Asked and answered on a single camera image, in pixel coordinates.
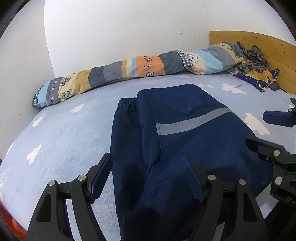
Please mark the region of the navy work jacket red collar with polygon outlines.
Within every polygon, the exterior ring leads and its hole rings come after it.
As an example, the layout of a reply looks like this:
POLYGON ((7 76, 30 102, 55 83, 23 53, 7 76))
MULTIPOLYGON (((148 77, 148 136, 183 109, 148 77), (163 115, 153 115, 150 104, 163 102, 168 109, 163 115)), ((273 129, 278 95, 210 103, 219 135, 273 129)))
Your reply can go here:
POLYGON ((186 240, 201 214, 202 185, 183 159, 208 174, 243 179, 258 196, 272 167, 245 142, 252 130, 193 84, 140 91, 119 101, 111 134, 112 175, 122 240, 186 240))

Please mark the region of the small dark grey pouch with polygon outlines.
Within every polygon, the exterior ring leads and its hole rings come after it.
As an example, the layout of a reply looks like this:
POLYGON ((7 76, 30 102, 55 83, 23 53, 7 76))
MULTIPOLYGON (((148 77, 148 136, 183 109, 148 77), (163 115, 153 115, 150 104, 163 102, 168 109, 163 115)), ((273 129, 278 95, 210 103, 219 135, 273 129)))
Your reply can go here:
POLYGON ((269 88, 272 90, 272 91, 277 91, 280 89, 280 85, 275 81, 273 83, 271 83, 269 85, 269 88))

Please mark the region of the red object at bedside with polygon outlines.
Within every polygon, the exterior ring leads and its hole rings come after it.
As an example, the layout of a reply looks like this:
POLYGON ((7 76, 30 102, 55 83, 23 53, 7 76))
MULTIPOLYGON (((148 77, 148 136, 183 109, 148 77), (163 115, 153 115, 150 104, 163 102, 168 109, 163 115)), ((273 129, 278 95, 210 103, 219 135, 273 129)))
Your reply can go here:
POLYGON ((1 213, 1 235, 13 235, 18 240, 25 240, 27 231, 10 215, 5 207, 0 204, 1 213))

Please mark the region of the patterned crumpled cloth pile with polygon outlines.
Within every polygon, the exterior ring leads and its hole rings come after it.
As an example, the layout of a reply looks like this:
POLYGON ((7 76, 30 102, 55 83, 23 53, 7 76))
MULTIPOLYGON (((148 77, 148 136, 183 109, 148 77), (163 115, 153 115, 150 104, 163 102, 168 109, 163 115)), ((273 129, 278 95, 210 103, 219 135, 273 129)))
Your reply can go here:
POLYGON ((256 45, 249 50, 245 49, 241 42, 236 45, 241 49, 244 60, 227 72, 253 85, 259 92, 265 92, 269 85, 277 80, 280 70, 270 68, 267 59, 256 45))

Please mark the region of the wooden headboard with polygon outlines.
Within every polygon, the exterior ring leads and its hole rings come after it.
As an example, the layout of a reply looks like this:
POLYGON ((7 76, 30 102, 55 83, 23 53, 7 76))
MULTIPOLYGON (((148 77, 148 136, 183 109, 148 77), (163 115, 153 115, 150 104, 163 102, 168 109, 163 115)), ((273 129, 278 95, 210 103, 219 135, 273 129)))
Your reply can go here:
POLYGON ((256 45, 267 59, 271 69, 280 70, 277 82, 282 90, 295 94, 296 47, 278 38, 245 31, 211 31, 209 44, 241 42, 246 49, 256 45))

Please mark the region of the light blue cloud bedsheet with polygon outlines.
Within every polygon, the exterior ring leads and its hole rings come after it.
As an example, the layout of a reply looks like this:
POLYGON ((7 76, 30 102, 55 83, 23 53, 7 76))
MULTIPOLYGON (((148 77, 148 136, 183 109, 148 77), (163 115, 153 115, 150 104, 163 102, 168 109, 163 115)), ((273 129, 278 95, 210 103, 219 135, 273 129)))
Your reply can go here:
POLYGON ((295 152, 295 128, 263 121, 265 110, 292 107, 293 94, 282 89, 264 93, 226 73, 168 75, 119 82, 40 111, 11 144, 1 165, 1 201, 27 228, 50 180, 67 182, 98 163, 110 149, 111 126, 119 100, 143 89, 195 84, 230 107, 260 138, 295 152))

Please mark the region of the striped patchwork rolled quilt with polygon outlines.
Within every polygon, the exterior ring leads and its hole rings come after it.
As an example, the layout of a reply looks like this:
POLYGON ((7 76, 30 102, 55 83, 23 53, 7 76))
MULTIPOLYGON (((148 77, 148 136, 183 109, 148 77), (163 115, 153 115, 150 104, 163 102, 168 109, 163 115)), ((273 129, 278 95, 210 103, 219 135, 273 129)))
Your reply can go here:
POLYGON ((175 50, 159 56, 131 57, 52 79, 35 93, 32 106, 54 105, 93 88, 129 79, 170 75, 185 70, 196 75, 218 73, 243 60, 245 56, 239 46, 227 42, 191 52, 175 50))

